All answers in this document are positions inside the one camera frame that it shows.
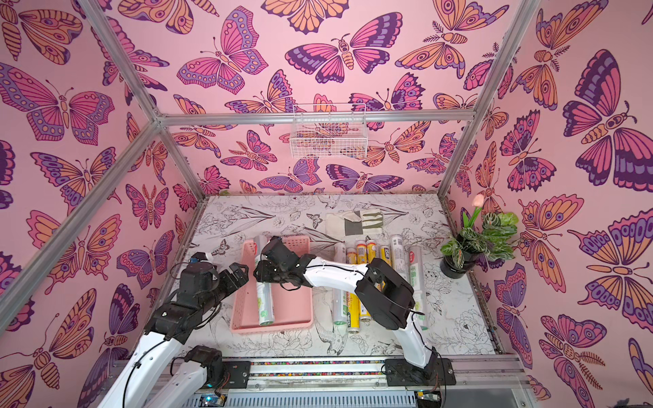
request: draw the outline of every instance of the orange butterfly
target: orange butterfly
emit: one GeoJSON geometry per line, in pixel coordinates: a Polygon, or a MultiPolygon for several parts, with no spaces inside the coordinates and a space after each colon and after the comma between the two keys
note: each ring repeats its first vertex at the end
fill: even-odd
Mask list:
{"type": "Polygon", "coordinates": [[[179,215],[175,214],[174,215],[174,229],[177,232],[177,242],[181,243],[184,234],[186,233],[186,229],[188,228],[188,224],[182,222],[182,219],[179,218],[179,215]]]}
{"type": "MultiPolygon", "coordinates": [[[[442,24],[449,31],[469,31],[483,28],[494,23],[508,10],[508,6],[498,8],[492,14],[484,13],[483,7],[478,3],[470,3],[466,7],[466,0],[433,0],[442,24]]],[[[462,78],[465,75],[465,59],[462,54],[451,44],[464,44],[467,37],[458,33],[445,33],[442,26],[433,21],[433,29],[439,35],[426,37],[424,42],[442,39],[442,42],[423,46],[401,57],[394,64],[397,67],[410,69],[424,69],[435,65],[436,69],[456,68],[456,75],[462,78]]]]}
{"type": "MultiPolygon", "coordinates": [[[[494,176],[495,165],[496,165],[496,142],[492,142],[490,143],[490,147],[488,148],[488,151],[485,154],[483,163],[479,164],[479,166],[476,168],[476,182],[481,187],[485,188],[485,191],[480,192],[480,194],[483,194],[483,196],[485,197],[485,202],[483,203],[483,210],[481,211],[482,215],[488,213],[503,212],[501,210],[501,207],[499,207],[499,204],[494,199],[494,197],[492,197],[492,195],[496,195],[503,201],[503,198],[500,195],[496,194],[494,190],[494,186],[491,187],[492,177],[494,176]]],[[[497,178],[499,176],[499,170],[501,169],[497,169],[496,172],[497,178]]]]}
{"type": "Polygon", "coordinates": [[[46,338],[43,344],[33,353],[17,352],[0,357],[20,354],[34,359],[32,364],[0,373],[0,396],[2,398],[0,403],[3,407],[24,408],[27,405],[34,389],[36,371],[40,371],[40,377],[46,386],[59,389],[59,368],[52,361],[52,357],[68,360],[80,356],[91,346],[93,327],[90,327],[90,324],[96,297],[95,289],[90,289],[82,295],[63,319],[47,351],[44,350],[44,346],[48,341],[48,329],[54,319],[59,317],[59,313],[54,316],[46,328],[46,338]]]}
{"type": "Polygon", "coordinates": [[[18,61],[22,38],[18,30],[18,19],[25,34],[38,52],[55,64],[63,65],[71,58],[66,47],[82,32],[82,21],[72,14],[59,10],[29,10],[16,13],[12,6],[20,0],[3,1],[0,4],[0,16],[5,20],[2,31],[5,46],[18,61]]]}
{"type": "MultiPolygon", "coordinates": [[[[460,102],[458,102],[458,100],[451,95],[447,95],[446,93],[436,93],[433,96],[433,103],[436,104],[436,108],[438,109],[472,109],[476,104],[477,95],[478,94],[475,93],[467,99],[463,99],[460,95],[456,95],[460,98],[460,102]]],[[[438,122],[446,123],[448,120],[439,120],[438,122]]]]}
{"type": "Polygon", "coordinates": [[[290,26],[304,34],[316,33],[325,18],[342,17],[349,0],[265,0],[261,8],[279,17],[288,16],[290,26]]]}
{"type": "Polygon", "coordinates": [[[485,140],[490,140],[494,134],[494,129],[499,129],[501,126],[508,123],[508,114],[506,112],[496,112],[495,109],[500,109],[499,107],[494,107],[494,100],[485,116],[483,117],[483,124],[481,125],[481,130],[485,129],[485,140]]]}
{"type": "MultiPolygon", "coordinates": [[[[61,226],[59,221],[37,210],[29,213],[30,218],[27,224],[30,227],[29,236],[32,238],[32,244],[41,248],[51,237],[52,234],[61,226]]],[[[52,278],[52,284],[45,290],[45,294],[52,291],[52,287],[59,282],[64,282],[70,277],[74,277],[78,270],[83,269],[87,275],[102,275],[104,280],[109,279],[104,274],[111,255],[109,251],[114,247],[120,232],[120,215],[115,214],[107,218],[91,234],[91,238],[86,240],[91,226],[84,239],[77,237],[77,244],[73,242],[66,249],[61,259],[52,268],[48,276],[52,278]]]]}
{"type": "Polygon", "coordinates": [[[523,85],[526,93],[535,91],[533,93],[535,102],[549,110],[555,110],[558,107],[558,90],[553,72],[547,63],[550,63],[551,67],[558,72],[560,66],[554,57],[559,57],[566,52],[569,45],[564,47],[563,45],[587,27],[607,5],[608,0],[586,1],[571,9],[564,19],[562,13],[558,13],[547,22],[543,21],[543,10],[539,9],[535,34],[540,43],[553,51],[553,54],[546,50],[536,51],[535,60],[543,64],[530,67],[519,74],[510,87],[510,92],[514,91],[518,85],[523,85]]]}
{"type": "MultiPolygon", "coordinates": [[[[173,33],[188,34],[193,29],[193,13],[188,7],[187,0],[122,0],[118,5],[118,12],[134,20],[161,23],[170,16],[175,2],[177,7],[165,27],[173,33]]],[[[192,0],[192,2],[207,13],[220,17],[209,0],[192,0]]]]}
{"type": "MultiPolygon", "coordinates": [[[[136,139],[136,136],[140,134],[140,128],[136,123],[136,120],[131,115],[131,112],[127,113],[127,138],[129,143],[133,142],[136,139]]],[[[148,146],[147,149],[143,151],[143,154],[136,160],[136,163],[129,169],[130,172],[138,169],[145,159],[145,165],[150,167],[150,164],[154,163],[152,168],[154,169],[154,174],[157,175],[157,179],[161,184],[165,185],[165,180],[163,179],[163,169],[165,168],[164,160],[168,157],[168,149],[165,148],[163,142],[157,143],[156,140],[148,146]]]]}
{"type": "Polygon", "coordinates": [[[424,148],[424,140],[422,140],[422,138],[429,126],[431,126],[430,121],[415,122],[411,127],[406,129],[401,136],[394,141],[394,143],[390,143],[390,140],[392,140],[392,134],[394,134],[393,132],[390,135],[390,140],[383,143],[383,147],[368,146],[367,157],[362,158],[363,164],[368,167],[380,165],[385,158],[386,151],[392,160],[399,163],[399,153],[397,153],[397,150],[406,153],[415,153],[416,151],[422,150],[424,148]]]}

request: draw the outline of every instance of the potted plant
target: potted plant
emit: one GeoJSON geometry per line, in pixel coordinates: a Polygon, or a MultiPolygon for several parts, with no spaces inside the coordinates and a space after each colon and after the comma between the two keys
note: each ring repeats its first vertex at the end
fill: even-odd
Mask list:
{"type": "Polygon", "coordinates": [[[440,262],[442,272],[453,279],[463,277],[478,257],[484,254],[488,261],[513,259],[513,248],[508,239],[517,233],[519,222],[514,213],[487,213],[483,216],[483,231],[474,227],[481,214],[485,197],[479,194],[474,198],[474,213],[471,217],[463,213],[463,223],[458,236],[445,243],[440,251],[444,259],[440,262]]]}

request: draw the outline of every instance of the green leaf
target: green leaf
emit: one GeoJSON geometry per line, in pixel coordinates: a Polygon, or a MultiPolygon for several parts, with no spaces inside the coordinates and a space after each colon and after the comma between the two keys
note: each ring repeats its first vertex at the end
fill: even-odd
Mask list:
{"type": "Polygon", "coordinates": [[[509,225],[517,225],[517,223],[519,222],[519,218],[517,218],[515,213],[499,214],[499,219],[501,220],[502,227],[507,227],[509,225]]]}

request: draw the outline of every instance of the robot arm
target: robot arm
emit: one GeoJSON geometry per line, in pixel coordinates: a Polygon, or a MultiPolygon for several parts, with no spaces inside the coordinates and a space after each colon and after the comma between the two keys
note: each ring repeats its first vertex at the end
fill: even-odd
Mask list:
{"type": "Polygon", "coordinates": [[[434,361],[413,324],[413,287],[385,261],[376,258],[369,264],[350,265],[332,262],[312,254],[298,257],[279,237],[263,248],[267,260],[258,263],[254,277],[259,282],[292,283],[299,286],[324,286],[355,293],[370,315],[381,326],[393,330],[404,350],[404,358],[418,368],[434,361]],[[383,290],[376,283],[383,282],[383,290]]]}

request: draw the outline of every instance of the pink wall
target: pink wall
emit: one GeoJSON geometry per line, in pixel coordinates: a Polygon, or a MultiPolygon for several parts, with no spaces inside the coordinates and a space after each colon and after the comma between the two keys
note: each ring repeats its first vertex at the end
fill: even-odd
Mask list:
{"type": "MultiPolygon", "coordinates": [[[[548,41],[538,40],[531,22],[510,89],[494,101],[495,114],[509,114],[508,124],[476,138],[468,167],[484,178],[480,185],[472,178],[473,194],[492,193],[488,201],[497,210],[515,212],[522,237],[515,260],[477,268],[476,275],[490,290],[488,306],[504,347],[521,356],[544,406],[611,407],[626,398],[653,403],[653,87],[641,80],[650,56],[640,52],[650,48],[653,26],[642,24],[650,1],[575,6],[551,0],[542,7],[542,33],[554,16],[566,18],[572,7],[585,11],[574,23],[576,35],[563,35],[562,24],[548,41]],[[534,58],[549,56],[540,50],[557,54],[546,68],[537,68],[534,58]],[[526,71],[534,73],[524,80],[535,88],[529,93],[520,82],[526,71]],[[623,123],[617,125],[624,116],[608,121],[601,134],[607,136],[582,143],[595,126],[626,111],[623,123]],[[495,148],[496,156],[486,156],[495,148]],[[615,155],[626,165],[617,168],[615,155]],[[512,177],[522,163],[528,172],[520,187],[512,177]],[[605,163],[605,171],[594,163],[605,163]]],[[[454,184],[449,198],[460,225],[460,209],[471,211],[473,196],[454,184]]]]}

